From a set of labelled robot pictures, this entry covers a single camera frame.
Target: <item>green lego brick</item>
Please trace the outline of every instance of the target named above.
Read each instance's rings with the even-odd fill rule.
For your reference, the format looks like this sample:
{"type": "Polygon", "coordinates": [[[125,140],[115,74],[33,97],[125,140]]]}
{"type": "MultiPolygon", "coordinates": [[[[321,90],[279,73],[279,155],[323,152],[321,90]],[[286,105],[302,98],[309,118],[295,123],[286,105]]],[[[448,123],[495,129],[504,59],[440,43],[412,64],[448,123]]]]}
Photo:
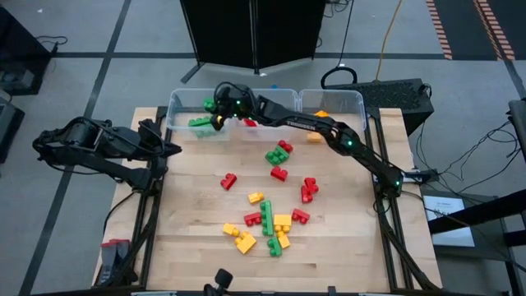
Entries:
{"type": "Polygon", "coordinates": [[[267,243],[270,248],[270,255],[272,257],[279,257],[281,256],[281,246],[279,245],[279,240],[276,237],[273,237],[269,239],[269,242],[267,243]]]}
{"type": "Polygon", "coordinates": [[[276,146],[274,151],[269,151],[265,155],[265,158],[272,164],[278,165],[283,163],[285,160],[288,160],[288,152],[285,151],[280,146],[276,146]]]}
{"type": "Polygon", "coordinates": [[[210,125],[210,117],[190,119],[188,122],[189,127],[201,127],[205,125],[210,125]]]}
{"type": "Polygon", "coordinates": [[[213,112],[215,110],[215,103],[214,99],[212,98],[206,98],[203,102],[203,105],[205,106],[205,110],[208,112],[213,112]]]}
{"type": "Polygon", "coordinates": [[[263,235],[273,235],[274,226],[272,225],[272,206],[270,201],[263,201],[261,208],[261,225],[263,226],[263,235]]]}

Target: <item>yellow cable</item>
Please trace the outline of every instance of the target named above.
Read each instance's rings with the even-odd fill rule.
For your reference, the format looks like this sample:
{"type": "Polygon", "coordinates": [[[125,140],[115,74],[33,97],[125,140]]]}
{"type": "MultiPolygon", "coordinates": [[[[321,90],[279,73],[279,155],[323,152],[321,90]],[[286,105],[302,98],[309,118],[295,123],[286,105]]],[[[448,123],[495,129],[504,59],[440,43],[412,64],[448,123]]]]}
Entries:
{"type": "Polygon", "coordinates": [[[384,59],[384,51],[385,51],[385,44],[387,43],[387,37],[389,36],[389,33],[391,32],[391,28],[393,27],[393,24],[395,23],[396,15],[398,14],[398,10],[400,9],[400,6],[402,6],[402,1],[398,1],[398,5],[396,6],[396,9],[394,10],[393,18],[391,19],[391,23],[389,24],[389,28],[387,29],[387,32],[385,33],[384,37],[384,43],[381,45],[381,53],[380,53],[380,61],[378,62],[378,69],[376,70],[376,78],[375,80],[378,80],[378,76],[380,75],[380,68],[381,68],[381,61],[384,59]]]}

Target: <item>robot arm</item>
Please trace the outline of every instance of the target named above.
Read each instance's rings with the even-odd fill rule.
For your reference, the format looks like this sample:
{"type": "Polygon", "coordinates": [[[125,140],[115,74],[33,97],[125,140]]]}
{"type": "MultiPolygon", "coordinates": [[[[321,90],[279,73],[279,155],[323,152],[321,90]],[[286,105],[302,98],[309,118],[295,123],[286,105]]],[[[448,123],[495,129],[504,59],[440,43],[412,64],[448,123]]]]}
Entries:
{"type": "Polygon", "coordinates": [[[319,118],[288,110],[263,96],[256,98],[247,86],[223,84],[216,89],[215,107],[211,109],[213,116],[210,121],[215,130],[220,130],[227,118],[234,117],[250,118],[267,127],[287,125],[319,132],[332,150],[343,156],[352,156],[376,175],[384,194],[399,197],[403,182],[401,170],[389,165],[373,150],[363,145],[359,135],[346,123],[337,122],[330,117],[319,118]]]}

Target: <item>floor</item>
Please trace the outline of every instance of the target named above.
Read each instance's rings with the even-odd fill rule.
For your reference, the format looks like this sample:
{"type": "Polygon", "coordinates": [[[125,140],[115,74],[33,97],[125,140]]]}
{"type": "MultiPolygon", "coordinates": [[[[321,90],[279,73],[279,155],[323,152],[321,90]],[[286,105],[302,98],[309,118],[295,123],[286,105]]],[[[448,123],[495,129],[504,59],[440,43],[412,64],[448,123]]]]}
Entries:
{"type": "MultiPolygon", "coordinates": [[[[75,116],[84,114],[89,103],[90,107],[95,104],[87,109],[93,111],[93,118],[110,118],[115,125],[129,126],[136,107],[166,105],[170,92],[176,88],[214,87],[221,81],[260,88],[273,84],[295,90],[319,88],[321,76],[338,62],[333,58],[317,58],[266,72],[266,76],[205,65],[184,85],[181,78],[196,64],[192,58],[142,55],[145,58],[110,60],[103,54],[84,54],[190,53],[191,42],[178,1],[0,0],[0,3],[35,36],[66,35],[69,42],[59,52],[75,53],[71,56],[76,57],[52,60],[40,93],[13,100],[25,111],[25,120],[7,162],[0,167],[0,266],[11,267],[0,271],[0,295],[87,289],[94,273],[103,221],[115,184],[101,176],[74,175],[69,180],[37,161],[30,143],[44,129],[63,127],[75,116]],[[123,23],[118,21],[119,16],[123,17],[123,23]],[[120,28],[119,23],[120,34],[114,34],[116,25],[120,28]],[[57,189],[59,183],[68,182],[62,200],[57,189]],[[46,226],[52,231],[41,237],[48,213],[58,208],[56,224],[46,226]],[[26,274],[36,248],[37,253],[43,254],[40,268],[37,273],[26,274]],[[22,284],[24,278],[34,278],[34,284],[31,285],[32,280],[22,284]]],[[[396,3],[356,0],[345,52],[379,53],[396,3]]],[[[347,15],[348,9],[324,18],[319,53],[341,50],[347,15]]],[[[526,62],[444,59],[425,0],[404,2],[386,52],[411,53],[415,58],[430,54],[424,59],[410,59],[411,54],[408,59],[388,57],[380,79],[421,77],[432,85],[436,111],[427,121],[423,149],[428,163],[439,170],[504,123],[508,101],[526,96],[521,81],[514,83],[510,75],[514,68],[526,79],[526,62]]],[[[375,77],[377,55],[368,57],[343,60],[358,72],[360,82],[375,77]]],[[[327,84],[347,81],[344,74],[335,75],[327,84]]],[[[410,137],[413,153],[418,132],[410,137]]],[[[512,144],[484,143],[466,164],[465,180],[448,177],[447,180],[458,190],[485,178],[505,165],[505,155],[512,150],[512,144]]],[[[505,195],[521,189],[522,180],[524,159],[520,155],[504,173],[469,192],[505,195]]],[[[520,229],[517,219],[507,222],[510,229],[520,229]]],[[[519,263],[526,264],[525,250],[518,249],[515,255],[519,263]]],[[[509,289],[504,265],[500,263],[440,257],[439,267],[444,286],[455,292],[497,295],[509,289]]]]}

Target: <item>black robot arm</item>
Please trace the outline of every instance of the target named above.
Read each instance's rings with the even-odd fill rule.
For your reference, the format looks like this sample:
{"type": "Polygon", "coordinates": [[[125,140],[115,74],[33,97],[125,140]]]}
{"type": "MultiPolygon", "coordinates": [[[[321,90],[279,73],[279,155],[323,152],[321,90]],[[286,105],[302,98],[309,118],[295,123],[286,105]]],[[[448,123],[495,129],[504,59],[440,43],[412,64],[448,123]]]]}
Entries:
{"type": "Polygon", "coordinates": [[[58,165],[80,165],[125,181],[134,190],[145,191],[164,175],[165,169],[156,165],[130,169],[108,159],[156,160],[181,152],[181,147],[164,142],[151,120],[139,124],[139,131],[134,132],[127,127],[112,127],[109,120],[79,117],[62,129],[42,132],[33,141],[33,148],[39,152],[39,160],[55,169],[58,165]]]}
{"type": "Polygon", "coordinates": [[[381,192],[389,197],[399,197],[403,182],[402,171],[388,164],[369,147],[362,144],[359,135],[346,123],[337,122],[333,118],[320,118],[310,114],[294,112],[286,109],[263,96],[254,96],[247,86],[218,86],[215,92],[215,107],[211,124],[215,130],[220,130],[227,118],[250,118],[267,127],[287,125],[304,130],[319,132],[327,145],[336,153],[352,156],[357,162],[371,171],[378,178],[381,192]]]}

